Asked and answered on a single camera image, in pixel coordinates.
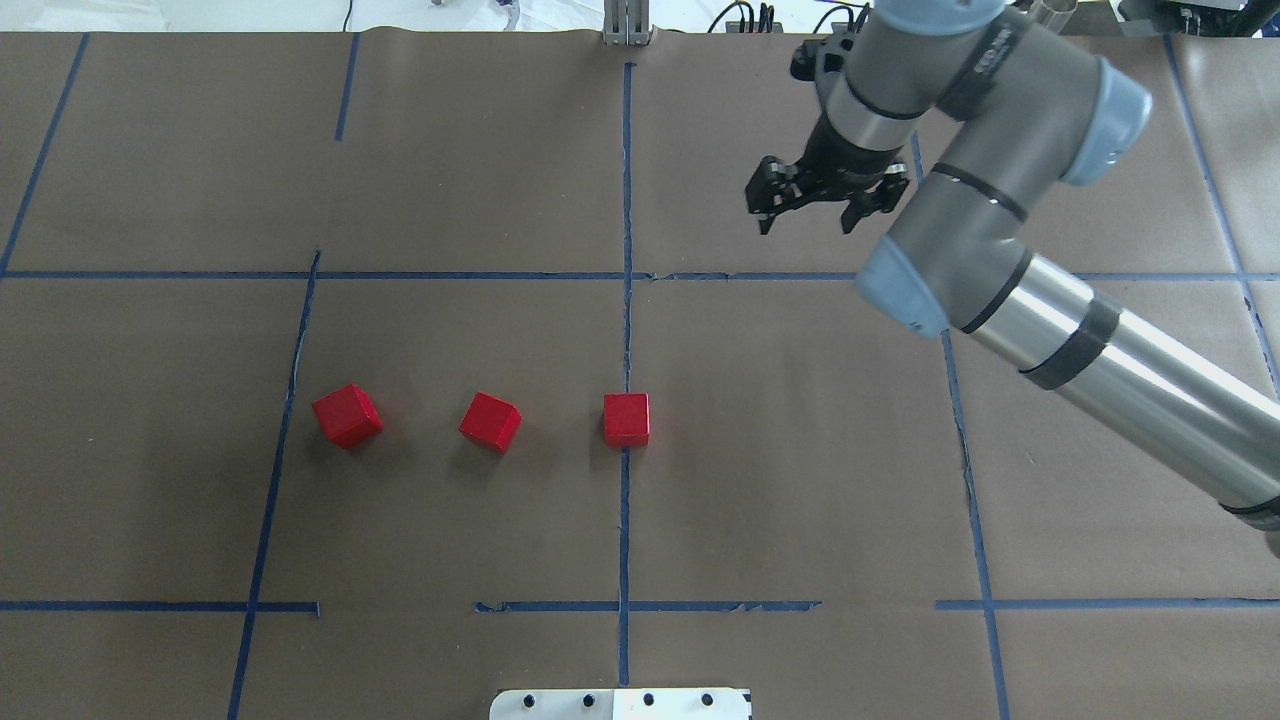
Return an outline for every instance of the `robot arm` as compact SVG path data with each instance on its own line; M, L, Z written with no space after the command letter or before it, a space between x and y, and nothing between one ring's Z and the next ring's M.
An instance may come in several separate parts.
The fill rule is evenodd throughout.
M1087 184L1128 150L1142 86L1004 0L879 0L856 36L797 50L792 74L812 74L822 118L795 165L765 158L748 184L762 232L809 200L850 200L846 232L855 205L892 210L919 118L963 122L860 295L922 336L972 334L1280 548L1280 405L1015 240L1055 182Z

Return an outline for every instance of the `blue joint cap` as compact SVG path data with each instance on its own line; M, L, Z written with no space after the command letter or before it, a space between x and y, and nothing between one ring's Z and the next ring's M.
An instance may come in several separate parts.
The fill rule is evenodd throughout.
M1084 132L1084 142L1062 182L1089 184L1116 164L1133 145L1151 118L1151 94L1133 78L1098 58L1102 77L1093 119Z
M890 318L924 337L947 328L947 314L893 238L884 236L858 272L858 293Z
M1005 0L878 0L873 17L910 35L975 31L1005 10Z

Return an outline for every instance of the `black band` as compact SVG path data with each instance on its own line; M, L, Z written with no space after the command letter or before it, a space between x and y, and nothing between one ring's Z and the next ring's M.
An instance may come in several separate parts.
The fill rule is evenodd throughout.
M961 123L978 114L982 101L996 87L996 73L1027 32L1025 20L1018 22L1018 19L1021 19L1020 13L1006 13L987 26L987 33L978 41L938 100L940 110Z
M987 181L979 178L978 176L975 176L975 174L973 174L973 173L970 173L968 170L961 170L960 168L957 168L955 165L948 165L946 163L937 163L937 164L934 164L933 165L933 172L934 173L942 173L942 174L945 174L947 177L952 177L952 178L955 178L955 179L957 179L957 181L968 184L969 187L972 187L972 188L977 190L978 192L986 195L989 200L995 200L996 205L1000 205L1005 210L1009 210L1009 214L1011 214L1012 217L1018 218L1019 223L1025 223L1027 222L1027 210L1023 210L1023 206L1019 205L1016 200L1014 200L1012 197L1005 195L1004 192L1000 191L1000 188L997 188L996 186L993 186L993 184L988 183Z
M1089 310L1080 320L1080 327L1075 328L1062 347L1050 355L1048 360L1030 370L1020 372L1041 389L1057 389L1074 380L1098 359L1098 355L1102 355L1120 324L1120 311L1121 307L1115 302L1094 295L1089 301Z
M988 302L987 306L982 309L982 313L978 313L977 318L970 320L968 325L960 328L960 332L965 334L972 334L975 329L980 328L983 323L989 320L991 316L996 314L996 310L1000 310L1000 306L1004 305L1006 300L1009 300L1009 293L1014 292L1014 288L1018 287L1018 283L1023 282L1023 275L1027 274L1027 268L1032 265L1032 258L1036 254L1032 252L1029 249L1023 250L1023 256L1018 260L1018 266L1014 268L1014 274L1009 275L1009 279L1005 281L1005 286L1000 288L1000 292L996 293L996 297L991 299L991 302Z
M1280 496L1253 507L1229 507L1224 505L1222 510L1235 515L1251 528L1263 532L1280 530Z
M840 173L849 170L859 176L874 176L883 173L884 168L893 164L901 147L892 150L865 150L845 140L831 124L827 113L818 117L809 141L805 143L804 155L797 161L819 173Z
M864 97L861 92L858 92L858 88L854 87L854 83L846 82L845 85L849 86L849 92L852 94L855 100L865 105L868 110L876 113L877 115L884 115L886 118L891 118L895 120L914 120L915 118L919 118L920 115L928 111L928 108L920 110L919 113L895 113L892 110L886 110L883 108L878 108L874 102Z

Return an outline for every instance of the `red wooden block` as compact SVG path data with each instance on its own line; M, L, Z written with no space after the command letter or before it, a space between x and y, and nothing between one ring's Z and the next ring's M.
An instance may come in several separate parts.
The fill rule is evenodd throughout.
M351 383L311 404L320 420L324 437L338 447L351 450L383 430L374 401L360 386Z
M477 392L471 398L471 407L467 407L458 430L476 445L494 452L507 452L511 438L516 437L516 429L520 428L520 410L515 405Z
M649 395L604 396L604 442L612 447L649 445Z

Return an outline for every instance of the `blue tape line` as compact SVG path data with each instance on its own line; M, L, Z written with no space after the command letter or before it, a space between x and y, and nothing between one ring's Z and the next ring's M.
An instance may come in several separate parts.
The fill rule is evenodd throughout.
M955 354L951 348L951 331L942 331L942 352L947 361L947 386L951 391L951 413L955 415L956 434L964 460L964 483L969 495L969 529L973 533L974 557L978 561L978 583L982 587L982 611L987 620L987 647L991 651L991 674L996 683L996 702L1000 720L1009 720L1009 693L1005 691L1005 662L1000 652L1000 632L996 629L996 606L992 601L991 574L987 570L987 546L982 534L982 514L978 511L978 488L973 479L973 454L969 451L969 432L960 401L960 377L956 373Z
M0 612L246 612L247 602L137 600L0 600ZM319 602L264 602L259 612L320 615Z
M300 281L308 275L271 270L14 270L8 277L36 281Z
M1235 282L1239 277L1231 273L1075 273L1082 281L1120 281L1120 282Z
M618 687L631 684L631 448L622 448L618 523Z
M631 72L635 63L622 69L622 392L631 392Z
M10 270L9 279L37 281L302 281L302 270ZM626 273L593 272L468 272L468 270L324 270L321 281L621 281ZM1076 273L1083 281L1123 282L1221 282L1236 281L1231 273ZM632 281L800 281L852 282L858 273L653 273L631 272ZM1245 273L1249 282L1276 282L1280 273Z
M622 67L622 392L631 392L631 76ZM622 448L618 512L618 687L631 684L631 448Z
M344 272L320 273L323 281L621 281L623 273L538 272Z
M915 183L924 184L924 154L920 152L920 133L911 132L911 155L915 158Z
M632 600L631 612L808 612L822 605L820 600ZM611 600L547 600L502 602L495 606L475 603L483 615L493 612L617 612L621 602Z
M356 79L356 55L360 53L360 33L351 35L351 55L347 56L347 82L342 86L342 106L338 108L338 129L333 138L342 142L342 136L347 132L347 104L351 102L351 83Z
M654 601L636 600L636 612L808 612L822 605L820 600L726 600L726 601Z
M54 281L301 281L311 277L300 270L14 270L14 279ZM620 281L623 273L539 273L539 272L428 272L428 270L325 270L321 281Z
M498 605L475 603L476 612L617 612L618 603L612 600L543 600L500 602Z
M934 610L945 612L983 610L978 600L940 600ZM1102 597L997 600L996 610L1167 610L1167 609L1266 609L1280 610L1280 598L1271 597Z
M660 281L844 281L858 279L858 273L669 273L650 277Z
M22 232L22 223L27 218L27 209L31 208L31 199L36 195L36 184L40 183L40 173L45 169L45 160L49 158L49 149L54 145L54 133L58 132L58 124L63 120L63 110L67 109L67 99L70 97L72 86L76 85L76 76L79 73L81 63L84 60L84 49L88 47L88 33L81 35L79 47L76 50L76 59L72 60L72 69L67 73L67 82L63 83L63 94L58 97L58 106L54 108L54 117L49 120L49 129L45 131L45 141L40 145L40 152L36 155L36 167L31 170L31 178L27 181L27 191L22 193L22 202L18 205L18 214L13 219L13 228L9 231L9 241L4 246L4 254L0 254L0 277L9 270L9 260L13 258L13 251L18 246L18 233Z
M1169 58L1169 69L1174 74L1174 87L1178 91L1178 104L1183 109L1183 118L1187 120L1187 129L1192 135L1192 145L1196 147L1196 159L1199 161L1201 173L1208 186L1210 197L1213 200L1213 213L1217 214L1219 225L1226 238L1226 250L1231 256L1231 266L1240 281L1240 291L1244 292L1244 302L1249 310L1249 319L1253 320L1253 333L1258 336L1258 345L1262 347L1262 359L1267 364L1267 373L1271 375L1271 388L1280 395L1280 372L1276 369L1275 356L1271 354L1271 341L1267 340L1267 331L1262 327L1262 316L1258 315L1258 304L1253 300L1253 288L1244 274L1244 261L1240 259L1240 249L1235 242L1235 233L1231 232L1231 223L1226 218L1226 209L1222 206L1222 196L1217 191L1217 182L1208 168L1208 156L1204 155L1204 145L1201 142L1199 129L1196 127L1196 118L1192 117L1190 102L1187 101L1187 90L1183 86L1183 73L1178 68L1178 58L1174 53L1174 41L1165 36L1165 56Z
M302 359L302 342L307 337L307 323L311 320L311 299L316 292L316 272L320 268L320 251L311 259L311 273L307 279L307 293L302 300L302 319L298 320L298 338L293 345L293 364L289 368L289 388L284 395L284 411L280 414L280 433L275 441L275 460L271 465L271 483L266 491L266 510L262 512L262 529L257 537L257 556L253 559L253 579L250 583L248 607L244 612L244 628L241 633L239 655L236 659L236 676L232 682L232 701L227 710L228 720L239 716L241 693L244 689L244 671L248 667L248 650L253 642L253 619L257 615L259 597L262 592L262 570L266 568L266 548L271 539L271 521L275 519L275 500L280 491L280 474L284 470L284 441L289 434L289 421L293 419L293 400L298 389L298 361Z

